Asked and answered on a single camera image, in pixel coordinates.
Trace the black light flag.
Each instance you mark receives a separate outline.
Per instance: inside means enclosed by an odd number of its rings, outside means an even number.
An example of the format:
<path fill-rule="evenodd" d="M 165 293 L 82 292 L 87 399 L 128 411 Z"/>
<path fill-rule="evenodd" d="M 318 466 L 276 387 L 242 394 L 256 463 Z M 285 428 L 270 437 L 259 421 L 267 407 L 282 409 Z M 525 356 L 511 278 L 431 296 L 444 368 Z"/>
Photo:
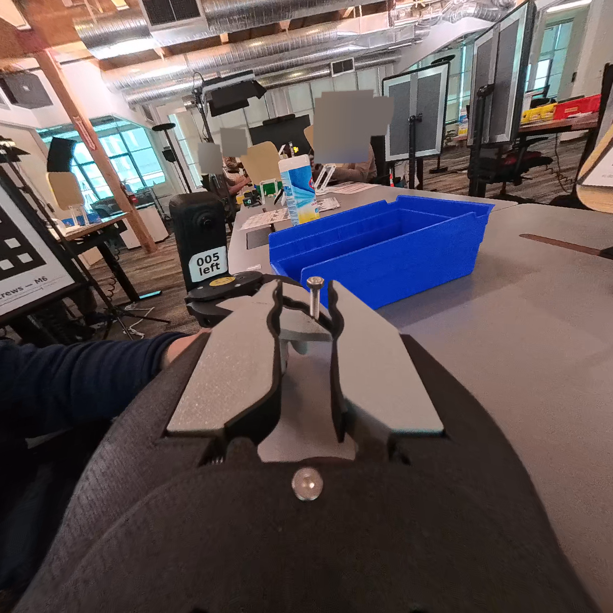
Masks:
<path fill-rule="evenodd" d="M 47 172 L 71 172 L 74 149 L 77 144 L 71 139 L 52 137 L 47 155 Z"/>

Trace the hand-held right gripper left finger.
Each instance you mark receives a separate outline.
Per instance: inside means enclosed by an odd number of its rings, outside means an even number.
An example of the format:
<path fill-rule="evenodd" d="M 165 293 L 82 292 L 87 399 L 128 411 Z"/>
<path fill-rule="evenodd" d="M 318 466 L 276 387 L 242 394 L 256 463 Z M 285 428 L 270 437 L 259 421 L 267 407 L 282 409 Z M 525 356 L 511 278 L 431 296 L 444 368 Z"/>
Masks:
<path fill-rule="evenodd" d="M 210 333 L 167 433 L 263 442 L 281 414 L 282 282 L 265 284 Z"/>

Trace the black white framed sign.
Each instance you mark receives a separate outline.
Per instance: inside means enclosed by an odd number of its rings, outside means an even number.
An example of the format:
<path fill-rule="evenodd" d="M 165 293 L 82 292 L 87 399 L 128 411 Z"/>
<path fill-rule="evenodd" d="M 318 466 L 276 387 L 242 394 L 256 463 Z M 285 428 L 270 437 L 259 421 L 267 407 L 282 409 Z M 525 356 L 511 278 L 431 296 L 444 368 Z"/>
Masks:
<path fill-rule="evenodd" d="M 36 208 L 1 169 L 1 325 L 87 285 Z"/>

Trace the wipes canister blue label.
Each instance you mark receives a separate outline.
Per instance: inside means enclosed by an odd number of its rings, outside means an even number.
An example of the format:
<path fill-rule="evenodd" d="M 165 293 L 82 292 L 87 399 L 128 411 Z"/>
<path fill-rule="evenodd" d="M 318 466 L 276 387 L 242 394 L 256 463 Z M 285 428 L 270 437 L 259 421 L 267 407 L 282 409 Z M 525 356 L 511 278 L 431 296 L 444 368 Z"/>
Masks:
<path fill-rule="evenodd" d="M 279 161 L 286 206 L 293 226 L 319 219 L 310 157 L 299 155 Z"/>

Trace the yellow storage bin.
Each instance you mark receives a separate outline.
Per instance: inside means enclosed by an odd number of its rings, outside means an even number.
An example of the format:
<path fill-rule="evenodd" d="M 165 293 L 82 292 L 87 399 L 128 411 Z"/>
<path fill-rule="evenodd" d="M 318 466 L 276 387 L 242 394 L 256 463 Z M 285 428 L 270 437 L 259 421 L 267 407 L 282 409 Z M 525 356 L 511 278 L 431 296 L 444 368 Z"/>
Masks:
<path fill-rule="evenodd" d="M 553 121 L 557 106 L 558 104 L 556 102 L 553 102 L 544 105 L 539 105 L 532 109 L 527 109 L 522 113 L 520 124 L 528 125 L 539 122 Z"/>

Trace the blue plastic bin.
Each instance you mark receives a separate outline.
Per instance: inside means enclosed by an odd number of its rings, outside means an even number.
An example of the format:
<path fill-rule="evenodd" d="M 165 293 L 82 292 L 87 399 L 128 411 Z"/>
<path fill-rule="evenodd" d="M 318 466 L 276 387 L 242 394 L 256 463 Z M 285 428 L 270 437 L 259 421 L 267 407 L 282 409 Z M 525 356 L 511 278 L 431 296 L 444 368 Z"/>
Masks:
<path fill-rule="evenodd" d="M 472 273 L 491 203 L 399 195 L 269 236 L 277 275 L 338 281 L 376 310 Z"/>

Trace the person's left hand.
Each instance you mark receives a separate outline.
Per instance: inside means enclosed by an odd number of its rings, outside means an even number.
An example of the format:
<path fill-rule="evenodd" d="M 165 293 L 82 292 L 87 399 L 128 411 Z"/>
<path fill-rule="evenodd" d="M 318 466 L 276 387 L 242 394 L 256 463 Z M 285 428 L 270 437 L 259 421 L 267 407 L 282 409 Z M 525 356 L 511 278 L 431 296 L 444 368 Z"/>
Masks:
<path fill-rule="evenodd" d="M 163 352 L 161 357 L 159 368 L 160 370 L 164 370 L 168 368 L 168 366 L 184 352 L 190 345 L 192 345 L 196 340 L 203 335 L 208 335 L 211 333 L 211 328 L 203 328 L 193 335 L 184 336 L 172 341 L 168 347 Z"/>

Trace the white low cabinet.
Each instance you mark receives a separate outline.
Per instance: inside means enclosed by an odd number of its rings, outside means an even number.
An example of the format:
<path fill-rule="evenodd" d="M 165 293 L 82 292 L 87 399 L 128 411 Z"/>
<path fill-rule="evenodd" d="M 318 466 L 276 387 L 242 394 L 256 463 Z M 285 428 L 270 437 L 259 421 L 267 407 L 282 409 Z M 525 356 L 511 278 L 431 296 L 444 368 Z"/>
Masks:
<path fill-rule="evenodd" d="M 169 232 L 164 224 L 162 217 L 160 216 L 155 204 L 147 205 L 143 208 L 137 208 L 142 221 L 147 227 L 149 234 L 155 243 L 165 241 L 169 237 Z M 126 229 L 119 233 L 121 240 L 125 244 L 127 249 L 136 249 L 140 247 L 140 243 L 137 240 L 136 235 L 127 219 L 121 220 Z"/>

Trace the black floor lamp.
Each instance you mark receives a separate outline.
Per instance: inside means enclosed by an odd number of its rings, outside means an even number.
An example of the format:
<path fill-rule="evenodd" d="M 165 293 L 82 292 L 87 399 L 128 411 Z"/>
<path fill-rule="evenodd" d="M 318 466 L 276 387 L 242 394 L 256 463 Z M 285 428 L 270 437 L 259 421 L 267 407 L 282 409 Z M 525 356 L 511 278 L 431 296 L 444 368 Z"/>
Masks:
<path fill-rule="evenodd" d="M 179 171 L 183 186 L 186 188 L 187 193 L 191 194 L 193 193 L 193 190 L 191 188 L 185 168 L 181 164 L 177 148 L 175 147 L 174 142 L 172 140 L 171 132 L 174 130 L 174 128 L 175 128 L 175 123 L 168 122 L 168 123 L 154 125 L 152 130 L 155 133 L 164 134 L 165 140 L 167 142 L 166 147 L 163 149 L 164 158 L 167 162 L 174 165 L 175 169 Z"/>

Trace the wooden support post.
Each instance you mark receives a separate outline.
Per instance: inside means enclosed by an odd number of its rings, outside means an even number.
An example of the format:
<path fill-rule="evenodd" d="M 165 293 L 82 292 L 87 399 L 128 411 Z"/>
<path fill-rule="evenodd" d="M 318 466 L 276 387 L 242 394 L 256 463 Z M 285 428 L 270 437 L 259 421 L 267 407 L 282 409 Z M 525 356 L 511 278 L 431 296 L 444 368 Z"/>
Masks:
<path fill-rule="evenodd" d="M 36 51 L 34 57 L 57 95 L 59 102 L 63 106 L 74 128 L 76 128 L 83 143 L 88 148 L 93 161 L 110 188 L 116 203 L 119 205 L 120 209 L 126 213 L 126 218 L 142 249 L 148 254 L 155 253 L 157 251 L 155 241 L 149 233 L 139 212 L 123 191 L 119 176 L 103 149 L 80 100 L 74 95 L 69 82 L 66 80 L 61 66 L 52 55 L 50 49 Z"/>

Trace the black display screen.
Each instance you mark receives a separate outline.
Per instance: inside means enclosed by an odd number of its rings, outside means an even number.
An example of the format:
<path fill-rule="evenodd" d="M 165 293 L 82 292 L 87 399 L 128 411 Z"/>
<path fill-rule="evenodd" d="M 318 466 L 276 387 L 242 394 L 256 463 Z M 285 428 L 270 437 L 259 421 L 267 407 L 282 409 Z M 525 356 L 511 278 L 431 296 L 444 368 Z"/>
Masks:
<path fill-rule="evenodd" d="M 276 149 L 289 143 L 297 148 L 298 155 L 309 154 L 309 144 L 304 130 L 311 125 L 310 116 L 289 114 L 274 119 L 265 120 L 260 126 L 249 127 L 249 136 L 253 145 L 262 142 L 272 142 Z"/>

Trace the silver hex bolt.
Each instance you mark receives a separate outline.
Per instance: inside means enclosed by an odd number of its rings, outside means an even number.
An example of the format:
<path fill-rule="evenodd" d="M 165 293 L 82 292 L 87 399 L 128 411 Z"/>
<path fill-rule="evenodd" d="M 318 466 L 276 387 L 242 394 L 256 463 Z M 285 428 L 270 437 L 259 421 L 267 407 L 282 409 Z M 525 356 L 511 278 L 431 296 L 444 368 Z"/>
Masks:
<path fill-rule="evenodd" d="M 308 290 L 310 291 L 310 317 L 318 321 L 320 315 L 320 295 L 324 287 L 325 280 L 321 276 L 311 276 L 306 281 Z"/>

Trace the silver ventilation duct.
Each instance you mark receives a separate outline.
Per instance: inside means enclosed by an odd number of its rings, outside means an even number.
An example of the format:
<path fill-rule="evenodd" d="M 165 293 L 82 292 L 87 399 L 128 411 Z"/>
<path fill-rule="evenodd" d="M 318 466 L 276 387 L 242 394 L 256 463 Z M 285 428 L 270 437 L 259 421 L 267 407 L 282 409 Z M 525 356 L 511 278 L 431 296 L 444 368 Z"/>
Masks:
<path fill-rule="evenodd" d="M 165 59 L 102 71 L 130 107 L 188 96 L 194 76 L 251 71 L 265 88 L 351 70 L 397 64 L 441 24 L 476 29 L 507 16 L 516 1 L 139 1 L 138 9 L 74 19 L 99 62 L 168 48 Z"/>

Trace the black wall speaker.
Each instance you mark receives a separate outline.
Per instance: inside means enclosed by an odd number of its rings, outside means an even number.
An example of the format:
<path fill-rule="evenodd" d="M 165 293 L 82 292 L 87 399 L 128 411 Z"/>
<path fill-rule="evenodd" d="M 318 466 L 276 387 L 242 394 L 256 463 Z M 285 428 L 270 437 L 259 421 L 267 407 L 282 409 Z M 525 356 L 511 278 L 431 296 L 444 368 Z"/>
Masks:
<path fill-rule="evenodd" d="M 53 106 L 40 78 L 30 72 L 1 73 L 1 89 L 10 104 L 23 109 Z"/>

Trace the grey panel board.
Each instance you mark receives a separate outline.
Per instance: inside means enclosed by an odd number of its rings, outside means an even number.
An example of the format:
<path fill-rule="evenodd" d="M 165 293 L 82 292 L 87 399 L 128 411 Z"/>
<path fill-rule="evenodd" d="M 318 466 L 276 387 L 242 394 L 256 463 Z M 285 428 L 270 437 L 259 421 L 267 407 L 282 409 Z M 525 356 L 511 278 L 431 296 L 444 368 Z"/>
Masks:
<path fill-rule="evenodd" d="M 510 143 L 518 134 L 536 12 L 534 1 L 524 1 L 474 42 L 469 147 L 477 140 L 478 90 L 489 85 L 494 88 L 485 97 L 482 145 Z"/>
<path fill-rule="evenodd" d="M 446 124 L 450 63 L 439 63 L 381 82 L 383 96 L 394 100 L 385 135 L 386 161 L 438 156 Z"/>

